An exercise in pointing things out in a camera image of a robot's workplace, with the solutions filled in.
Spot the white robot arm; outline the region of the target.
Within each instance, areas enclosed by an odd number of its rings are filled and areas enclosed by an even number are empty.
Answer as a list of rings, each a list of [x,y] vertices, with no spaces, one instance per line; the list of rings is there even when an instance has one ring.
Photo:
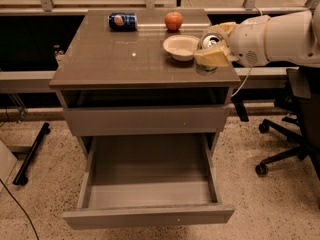
[[[271,62],[298,66],[320,65],[320,16],[305,10],[282,16],[262,15],[240,24],[226,22],[207,28],[194,52],[204,67],[225,67],[236,62],[262,67]]]

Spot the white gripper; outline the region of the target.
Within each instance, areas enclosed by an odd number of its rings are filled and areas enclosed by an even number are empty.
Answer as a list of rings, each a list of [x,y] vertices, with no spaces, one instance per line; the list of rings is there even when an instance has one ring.
[[[244,67],[265,66],[268,59],[265,52],[265,31],[270,20],[268,15],[248,18],[240,24],[224,22],[206,28],[203,35],[218,35],[228,39],[230,49],[215,45],[194,52],[196,62],[208,67],[226,67],[237,61]]]

